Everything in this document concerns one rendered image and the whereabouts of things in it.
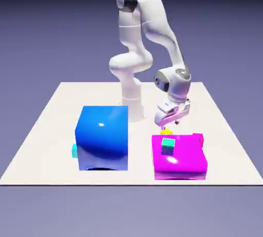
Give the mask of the large magenta box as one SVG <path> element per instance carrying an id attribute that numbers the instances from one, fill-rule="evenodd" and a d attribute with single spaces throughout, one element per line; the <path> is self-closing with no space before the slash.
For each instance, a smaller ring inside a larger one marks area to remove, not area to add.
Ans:
<path id="1" fill-rule="evenodd" d="M 161 154 L 164 137 L 175 139 L 174 153 Z M 156 180 L 205 180 L 208 162 L 199 138 L 202 133 L 184 135 L 153 135 L 152 152 Z"/>

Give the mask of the small teal cube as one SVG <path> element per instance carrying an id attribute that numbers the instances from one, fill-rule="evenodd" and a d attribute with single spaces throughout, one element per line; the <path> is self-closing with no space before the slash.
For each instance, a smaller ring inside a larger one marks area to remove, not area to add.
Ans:
<path id="1" fill-rule="evenodd" d="M 161 142 L 161 154 L 172 156 L 174 153 L 175 139 L 164 137 Z"/>

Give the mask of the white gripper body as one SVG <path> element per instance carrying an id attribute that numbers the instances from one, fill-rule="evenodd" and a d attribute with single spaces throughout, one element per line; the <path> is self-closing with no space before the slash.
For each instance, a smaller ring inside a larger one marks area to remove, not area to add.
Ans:
<path id="1" fill-rule="evenodd" d="M 165 101 L 157 106 L 155 113 L 155 124 L 159 127 L 164 127 L 166 124 L 179 121 L 190 111 L 190 101 L 185 103 L 175 103 Z"/>

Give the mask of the large blue box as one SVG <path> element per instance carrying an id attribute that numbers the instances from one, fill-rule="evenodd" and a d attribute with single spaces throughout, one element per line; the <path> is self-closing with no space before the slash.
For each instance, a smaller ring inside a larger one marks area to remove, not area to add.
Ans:
<path id="1" fill-rule="evenodd" d="M 127 106 L 84 106 L 74 133 L 79 170 L 128 170 Z"/>

